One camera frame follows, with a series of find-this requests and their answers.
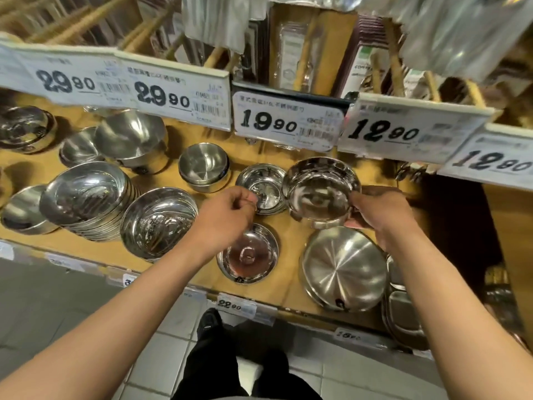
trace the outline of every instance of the shoe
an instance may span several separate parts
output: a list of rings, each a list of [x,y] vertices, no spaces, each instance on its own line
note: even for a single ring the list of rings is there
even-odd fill
[[[287,355],[280,349],[271,349],[263,358],[263,371],[267,373],[289,373],[289,360]]]
[[[218,310],[215,308],[207,309],[200,318],[198,328],[196,329],[196,333],[198,334],[198,340],[201,340],[204,334],[214,329],[215,327],[223,328],[220,313],[218,313]]]

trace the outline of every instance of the tile floor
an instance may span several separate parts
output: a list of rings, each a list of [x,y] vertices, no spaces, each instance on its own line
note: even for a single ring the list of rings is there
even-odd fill
[[[57,266],[0,262],[0,379],[70,331],[119,291],[103,278],[66,272]],[[207,306],[207,302],[180,297],[112,400],[169,399],[182,379],[184,360],[195,345],[196,325]],[[276,323],[267,327],[229,314],[222,314],[222,318],[229,329],[241,329],[247,323],[260,329],[260,334],[247,335],[252,340],[268,341],[278,326]],[[431,361],[383,351],[371,354],[368,349],[361,355],[289,324],[281,325],[280,335],[289,343],[291,372],[307,381],[324,400],[447,398]],[[238,364],[241,384],[250,392],[259,366],[244,357],[238,358]],[[416,370],[423,371],[418,375],[431,376],[421,379],[403,370],[415,374]]]

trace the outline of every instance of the person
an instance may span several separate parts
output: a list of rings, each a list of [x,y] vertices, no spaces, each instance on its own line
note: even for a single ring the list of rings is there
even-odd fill
[[[350,200],[360,213],[346,226],[373,228],[380,246],[399,265],[450,398],[533,398],[533,359],[490,316],[457,269],[430,242],[402,193],[369,187],[362,194],[352,193]],[[241,187],[228,188],[205,201],[189,232],[169,253],[0,382],[0,399],[103,400],[113,396],[187,282],[251,225],[256,203],[257,197]],[[220,316],[208,311],[198,330],[198,343],[185,363],[174,398],[245,396],[238,385],[233,349],[222,341]],[[280,365],[283,360],[274,353],[270,361]],[[285,373],[285,366],[277,373],[267,359],[253,395],[319,398]],[[198,377],[202,370],[208,372]]]

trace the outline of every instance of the person's right arm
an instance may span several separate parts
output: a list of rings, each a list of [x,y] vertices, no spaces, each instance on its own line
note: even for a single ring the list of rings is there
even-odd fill
[[[457,269],[418,226],[403,194],[370,187],[352,193],[363,219],[400,267],[448,395],[467,400],[530,400],[533,357],[498,324]]]

